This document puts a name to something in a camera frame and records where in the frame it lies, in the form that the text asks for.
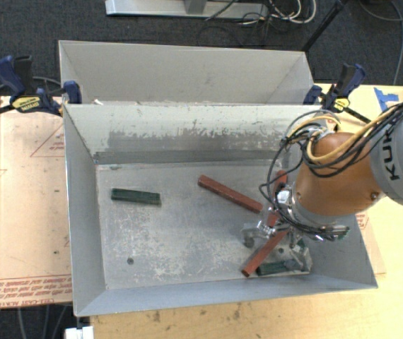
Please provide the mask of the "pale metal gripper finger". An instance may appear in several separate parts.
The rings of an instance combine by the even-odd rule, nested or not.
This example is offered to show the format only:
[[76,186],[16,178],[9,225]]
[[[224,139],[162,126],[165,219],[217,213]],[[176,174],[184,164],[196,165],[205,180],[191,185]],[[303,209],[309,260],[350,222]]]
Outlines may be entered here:
[[309,248],[295,245],[289,249],[290,269],[302,273],[310,273],[312,268],[312,259]]
[[256,239],[269,239],[276,233],[276,229],[270,227],[263,222],[257,224],[246,223],[241,229],[241,241],[247,248],[255,245]]

